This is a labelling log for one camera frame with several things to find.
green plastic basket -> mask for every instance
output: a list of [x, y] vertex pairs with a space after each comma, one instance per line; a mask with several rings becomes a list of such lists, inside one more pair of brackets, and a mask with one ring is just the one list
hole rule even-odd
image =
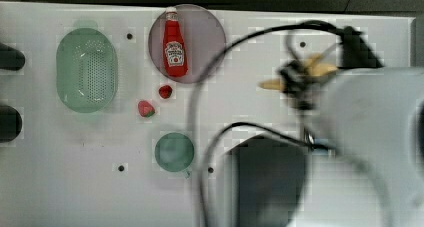
[[57, 49], [57, 93], [79, 113], [105, 107], [115, 96], [118, 60], [110, 41], [99, 31], [80, 28], [67, 34]]

white table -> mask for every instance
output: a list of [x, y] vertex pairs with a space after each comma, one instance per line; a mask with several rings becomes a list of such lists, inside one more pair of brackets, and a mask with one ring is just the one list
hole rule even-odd
[[[0, 3], [0, 41], [23, 51], [27, 58], [21, 71], [0, 72], [0, 99], [18, 109], [24, 120], [18, 139], [3, 144], [10, 148], [0, 148], [0, 226], [194, 226], [192, 180], [161, 171], [152, 155], [161, 134], [185, 127], [192, 88], [168, 81], [150, 60], [149, 29], [163, 11]], [[385, 65], [410, 65], [411, 18], [212, 12], [229, 42], [257, 29], [321, 19], [364, 31]], [[81, 18], [98, 23], [119, 58], [117, 95], [111, 105], [91, 115], [72, 112], [56, 93], [56, 48]], [[134, 38], [126, 39], [127, 33]], [[312, 31], [297, 34], [296, 43], [307, 44], [296, 48], [303, 55], [323, 51], [337, 40]], [[284, 36], [262, 36], [227, 55], [203, 92], [198, 155], [224, 123], [259, 122], [296, 135], [296, 113], [280, 94], [257, 88], [258, 82], [275, 77], [277, 67], [290, 60]], [[336, 61], [337, 54], [329, 59]], [[163, 83], [174, 86], [171, 100], [159, 99], [157, 89]], [[153, 118], [138, 115], [140, 99], [156, 104], [158, 113]], [[233, 131], [220, 153], [255, 134], [254, 130]], [[125, 172], [116, 171], [119, 164], [125, 164]], [[359, 220], [361, 226], [366, 221]]]

